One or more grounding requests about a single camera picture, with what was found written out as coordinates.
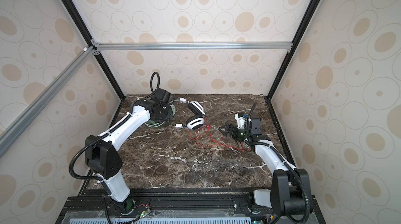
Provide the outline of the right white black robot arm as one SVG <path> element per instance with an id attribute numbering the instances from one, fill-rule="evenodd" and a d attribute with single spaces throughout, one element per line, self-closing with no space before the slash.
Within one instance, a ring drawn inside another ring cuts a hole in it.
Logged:
<path id="1" fill-rule="evenodd" d="M 261 119 L 253 117 L 255 102 L 248 114 L 235 116 L 237 125 L 219 127 L 224 137 L 246 144 L 267 165 L 272 173 L 270 189 L 254 191 L 255 203 L 273 210 L 274 224 L 286 216 L 294 224 L 305 224 L 313 212 L 309 175 L 305 169 L 291 164 L 274 146 L 267 135 L 262 134 Z"/>

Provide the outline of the white black red-cabled headphones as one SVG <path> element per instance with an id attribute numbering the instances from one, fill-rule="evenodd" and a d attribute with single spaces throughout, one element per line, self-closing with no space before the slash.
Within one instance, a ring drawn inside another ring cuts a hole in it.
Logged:
<path id="1" fill-rule="evenodd" d="M 188 129 L 190 131 L 189 138 L 191 140 L 195 141 L 195 143 L 197 145 L 200 145 L 201 147 L 217 147 L 217 146 L 227 147 L 227 148 L 231 148 L 233 150 L 242 151 L 242 152 L 247 152 L 247 151 L 251 150 L 250 148 L 245 149 L 243 144 L 240 145 L 239 140 L 235 140 L 235 142 L 237 143 L 236 146 L 232 146 L 232 145 L 223 143 L 222 139 L 224 138 L 224 136 L 219 138 L 218 140 L 216 140 L 212 136 L 211 125 L 209 124 L 209 120 L 206 115 L 206 111 L 199 102 L 188 101 L 187 99 L 185 99 L 183 97 L 181 97 L 177 101 L 179 101 L 182 104 L 185 104 L 188 107 L 188 109 L 193 113 L 193 116 L 188 118 L 186 120 L 185 124 L 179 124 L 179 123 L 176 124 L 175 128 Z M 209 141 L 211 142 L 209 145 L 204 145 L 204 144 L 198 142 L 199 139 L 202 139 L 206 135 L 208 136 Z"/>

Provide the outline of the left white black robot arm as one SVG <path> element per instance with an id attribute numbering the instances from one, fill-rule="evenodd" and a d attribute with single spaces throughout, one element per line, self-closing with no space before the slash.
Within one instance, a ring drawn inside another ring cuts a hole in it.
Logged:
<path id="1" fill-rule="evenodd" d="M 70 175 L 77 180 L 99 181 L 108 196 L 117 203 L 128 204 L 130 189 L 126 185 L 121 168 L 119 150 L 124 142 L 148 121 L 160 123 L 173 117 L 169 93 L 160 88 L 160 74 L 154 72 L 150 79 L 151 94 L 137 99 L 131 110 L 115 125 L 98 136 L 87 137 L 85 147 L 72 158 L 69 165 Z M 74 171 L 75 162 L 85 155 L 85 163 L 92 176 L 82 176 Z"/>

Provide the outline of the mint green wired headphones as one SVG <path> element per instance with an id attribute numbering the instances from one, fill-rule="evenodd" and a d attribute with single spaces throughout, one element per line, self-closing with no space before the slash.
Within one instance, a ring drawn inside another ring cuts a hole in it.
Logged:
<path id="1" fill-rule="evenodd" d="M 145 122 L 145 125 L 151 128 L 162 126 L 165 122 L 174 117 L 176 108 L 174 105 L 167 105 L 165 107 L 154 105 L 150 109 L 150 120 Z"/>

